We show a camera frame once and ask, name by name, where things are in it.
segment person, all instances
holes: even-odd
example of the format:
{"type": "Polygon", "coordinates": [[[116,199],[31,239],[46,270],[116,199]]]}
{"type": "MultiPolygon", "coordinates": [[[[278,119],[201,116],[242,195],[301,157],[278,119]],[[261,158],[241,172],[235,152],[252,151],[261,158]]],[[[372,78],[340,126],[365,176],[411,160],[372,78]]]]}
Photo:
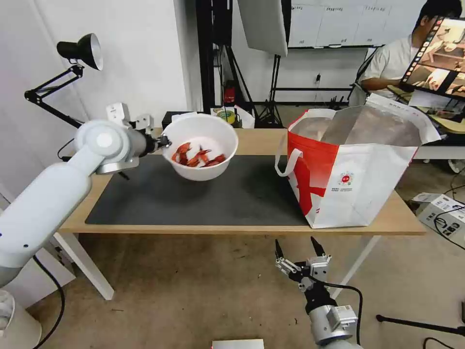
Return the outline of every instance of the person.
{"type": "Polygon", "coordinates": [[[418,49],[426,40],[438,16],[458,18],[462,14],[460,0],[427,0],[423,5],[411,35],[379,48],[365,72],[360,76],[360,86],[369,92],[395,99],[389,85],[398,86],[418,49]]]}

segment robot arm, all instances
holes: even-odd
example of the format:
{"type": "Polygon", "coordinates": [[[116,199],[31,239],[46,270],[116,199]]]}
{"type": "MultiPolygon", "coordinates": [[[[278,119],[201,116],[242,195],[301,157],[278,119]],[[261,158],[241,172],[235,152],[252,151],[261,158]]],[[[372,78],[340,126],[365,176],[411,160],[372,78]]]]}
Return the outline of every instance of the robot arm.
{"type": "Polygon", "coordinates": [[[311,238],[317,257],[293,263],[284,258],[276,240],[276,266],[289,279],[297,282],[307,300],[305,311],[311,320],[311,333],[315,343],[325,349],[361,349],[347,339],[357,325],[357,316],[350,305],[338,306],[322,282],[326,282],[330,255],[311,238]]]}
{"type": "Polygon", "coordinates": [[[67,163],[47,167],[0,215],[0,287],[13,280],[89,193],[95,173],[136,167],[139,156],[168,146],[131,126],[94,120],[75,137],[67,163]]]}

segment concrete floor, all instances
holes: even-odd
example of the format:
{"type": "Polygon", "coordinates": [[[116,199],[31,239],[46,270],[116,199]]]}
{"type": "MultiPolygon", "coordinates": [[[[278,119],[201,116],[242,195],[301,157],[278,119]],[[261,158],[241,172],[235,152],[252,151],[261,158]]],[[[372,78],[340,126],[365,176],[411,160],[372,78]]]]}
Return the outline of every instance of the concrete floor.
{"type": "MultiPolygon", "coordinates": [[[[405,199],[422,191],[444,192],[450,179],[433,164],[414,162],[398,192],[405,199]]],[[[464,183],[457,178],[457,185],[464,183]]],[[[464,200],[465,190],[457,198],[464,200]]],[[[310,237],[279,240],[290,259],[314,254],[310,237]]],[[[319,239],[334,256],[330,281],[338,281],[358,240],[319,239]]],[[[80,241],[116,294],[103,300],[78,271],[65,287],[65,315],[45,349],[208,349],[212,340],[244,338],[263,338],[267,349],[316,347],[303,295],[274,266],[273,237],[89,234],[80,241]]],[[[363,347],[421,349],[422,339],[434,335],[463,348],[459,336],[379,324],[374,317],[460,326],[464,257],[434,233],[382,239],[350,282],[364,295],[363,347]]],[[[343,291],[338,303],[357,309],[357,295],[343,291]]],[[[29,311],[48,331],[59,311],[58,295],[29,311]]]]}

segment shopping bag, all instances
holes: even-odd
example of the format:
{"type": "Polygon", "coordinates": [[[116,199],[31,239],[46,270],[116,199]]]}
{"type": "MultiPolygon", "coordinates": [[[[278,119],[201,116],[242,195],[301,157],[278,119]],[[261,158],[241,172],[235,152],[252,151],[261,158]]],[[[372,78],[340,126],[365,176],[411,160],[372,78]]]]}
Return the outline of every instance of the shopping bag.
{"type": "Polygon", "coordinates": [[[372,94],[364,106],[313,109],[287,132],[287,176],[312,228],[369,225],[418,147],[440,139],[422,112],[372,94]]]}

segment white table leg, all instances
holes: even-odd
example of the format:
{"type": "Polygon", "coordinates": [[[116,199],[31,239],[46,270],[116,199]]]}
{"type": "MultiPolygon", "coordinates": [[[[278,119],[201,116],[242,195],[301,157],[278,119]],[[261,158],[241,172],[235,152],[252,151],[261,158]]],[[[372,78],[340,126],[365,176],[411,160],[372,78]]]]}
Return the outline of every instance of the white table leg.
{"type": "MultiPolygon", "coordinates": [[[[373,247],[376,243],[381,239],[380,235],[375,236],[363,236],[360,239],[360,243],[357,248],[354,250],[354,254],[350,256],[346,265],[350,266],[349,271],[347,272],[346,276],[343,277],[341,282],[338,282],[339,285],[346,285],[349,280],[354,276],[355,272],[358,268],[362,265],[363,261],[367,256],[370,254],[373,247]]],[[[342,288],[336,288],[331,295],[332,299],[336,299],[337,296],[341,293],[342,288]]]]}
{"type": "Polygon", "coordinates": [[[55,233],[54,237],[60,246],[71,256],[73,261],[87,276],[95,288],[100,292],[103,298],[110,301],[113,298],[115,291],[89,257],[85,249],[81,246],[74,234],[55,233]]]}

